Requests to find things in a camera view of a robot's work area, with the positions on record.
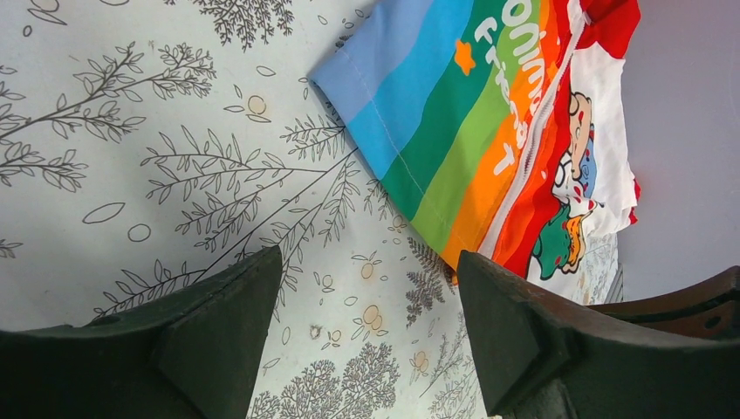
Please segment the floral table cloth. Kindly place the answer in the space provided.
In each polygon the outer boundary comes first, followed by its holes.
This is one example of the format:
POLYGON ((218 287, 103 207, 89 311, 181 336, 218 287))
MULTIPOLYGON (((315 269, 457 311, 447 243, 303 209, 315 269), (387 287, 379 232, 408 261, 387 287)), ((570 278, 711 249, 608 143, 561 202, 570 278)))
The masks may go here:
POLYGON ((459 299, 306 72, 366 1, 296 1, 293 32, 222 43, 191 1, 1 4, 1 326, 86 324, 279 244, 249 415, 481 418, 459 299))

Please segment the rainbow kids jacket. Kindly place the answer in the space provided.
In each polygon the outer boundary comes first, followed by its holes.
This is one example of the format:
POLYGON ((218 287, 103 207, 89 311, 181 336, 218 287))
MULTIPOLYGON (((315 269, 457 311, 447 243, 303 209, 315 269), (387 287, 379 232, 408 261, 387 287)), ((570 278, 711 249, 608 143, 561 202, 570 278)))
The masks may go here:
POLYGON ((312 82, 450 268, 579 270, 636 222, 621 97, 635 1, 381 1, 312 82))

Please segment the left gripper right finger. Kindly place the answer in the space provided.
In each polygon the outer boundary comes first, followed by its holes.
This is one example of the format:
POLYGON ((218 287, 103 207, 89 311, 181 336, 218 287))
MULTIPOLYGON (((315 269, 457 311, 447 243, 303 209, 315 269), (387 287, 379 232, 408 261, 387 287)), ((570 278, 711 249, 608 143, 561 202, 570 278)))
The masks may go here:
POLYGON ((488 416, 736 418, 739 270, 582 306, 465 251, 459 292, 488 416))

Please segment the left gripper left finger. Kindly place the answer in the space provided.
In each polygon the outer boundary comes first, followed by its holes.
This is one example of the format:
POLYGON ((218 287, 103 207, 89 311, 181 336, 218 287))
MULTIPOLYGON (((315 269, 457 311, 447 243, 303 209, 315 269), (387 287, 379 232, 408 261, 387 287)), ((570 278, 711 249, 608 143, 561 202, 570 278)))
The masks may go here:
POLYGON ((246 417, 281 275, 273 246, 85 326, 2 332, 2 417, 246 417))

